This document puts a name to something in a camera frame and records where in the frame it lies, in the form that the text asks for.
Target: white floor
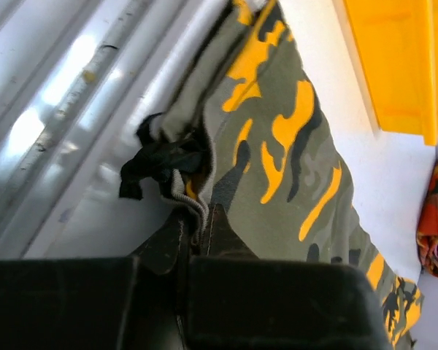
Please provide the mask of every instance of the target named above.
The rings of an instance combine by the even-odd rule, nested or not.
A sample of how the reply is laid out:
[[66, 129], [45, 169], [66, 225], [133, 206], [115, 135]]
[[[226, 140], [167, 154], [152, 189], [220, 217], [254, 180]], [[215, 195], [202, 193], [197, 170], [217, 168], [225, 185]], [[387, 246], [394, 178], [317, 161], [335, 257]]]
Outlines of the white floor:
[[415, 350], [438, 350], [438, 278], [426, 273], [418, 283], [425, 295], [422, 317], [412, 329]]
[[[417, 280], [415, 229], [435, 150], [424, 146], [421, 137], [372, 127], [331, 0], [281, 3], [334, 142], [352, 171], [361, 224], [391, 267]], [[154, 183], [143, 184], [148, 194], [140, 203], [117, 199], [114, 167], [135, 150], [134, 145], [120, 147], [106, 156], [107, 171], [93, 179], [92, 190], [87, 190], [47, 256], [125, 254], [161, 225], [169, 208], [156, 199]]]

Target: corrugated metal panel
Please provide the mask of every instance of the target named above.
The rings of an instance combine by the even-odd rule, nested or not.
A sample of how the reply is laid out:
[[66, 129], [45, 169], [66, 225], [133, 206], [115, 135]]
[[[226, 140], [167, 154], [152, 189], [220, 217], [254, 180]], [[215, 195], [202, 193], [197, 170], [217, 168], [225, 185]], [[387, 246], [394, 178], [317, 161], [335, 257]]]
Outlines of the corrugated metal panel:
[[52, 254], [101, 188], [113, 212], [135, 128], [226, 2], [0, 0], [0, 258]]

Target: red fabric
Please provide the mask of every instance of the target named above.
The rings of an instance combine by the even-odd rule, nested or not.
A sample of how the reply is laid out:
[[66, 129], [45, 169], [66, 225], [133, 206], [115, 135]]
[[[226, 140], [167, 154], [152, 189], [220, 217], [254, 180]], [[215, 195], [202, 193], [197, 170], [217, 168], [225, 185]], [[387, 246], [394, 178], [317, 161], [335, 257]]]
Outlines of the red fabric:
[[431, 176], [417, 228], [418, 255], [422, 266], [438, 277], [438, 258], [434, 250], [438, 245], [438, 162]]

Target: black plastic object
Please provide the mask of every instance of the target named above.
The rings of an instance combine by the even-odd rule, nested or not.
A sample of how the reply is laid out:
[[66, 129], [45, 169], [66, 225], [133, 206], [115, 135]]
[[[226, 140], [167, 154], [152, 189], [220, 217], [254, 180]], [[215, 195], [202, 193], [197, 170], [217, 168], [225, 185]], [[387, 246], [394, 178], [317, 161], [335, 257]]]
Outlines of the black plastic object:
[[197, 349], [392, 349], [380, 303], [350, 266], [194, 257], [186, 331]]
[[0, 349], [121, 349], [138, 258], [0, 262]]

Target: metal surface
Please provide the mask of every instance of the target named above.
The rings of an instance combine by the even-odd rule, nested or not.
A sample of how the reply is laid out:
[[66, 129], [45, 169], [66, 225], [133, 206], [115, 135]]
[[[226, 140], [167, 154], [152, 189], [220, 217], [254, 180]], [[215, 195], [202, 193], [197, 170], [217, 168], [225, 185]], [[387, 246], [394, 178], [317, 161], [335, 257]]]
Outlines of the metal surface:
[[161, 201], [157, 184], [150, 179], [143, 181], [140, 202], [121, 200], [118, 172], [139, 149], [134, 137], [139, 123], [168, 106], [226, 3], [187, 1], [42, 225], [26, 257], [128, 254], [164, 223], [171, 208]]
[[[0, 0], [0, 258], [52, 254], [65, 229], [84, 240], [94, 198], [105, 232], [150, 216], [117, 199], [118, 171], [226, 2]], [[155, 201], [159, 220], [146, 229], [168, 211]]]

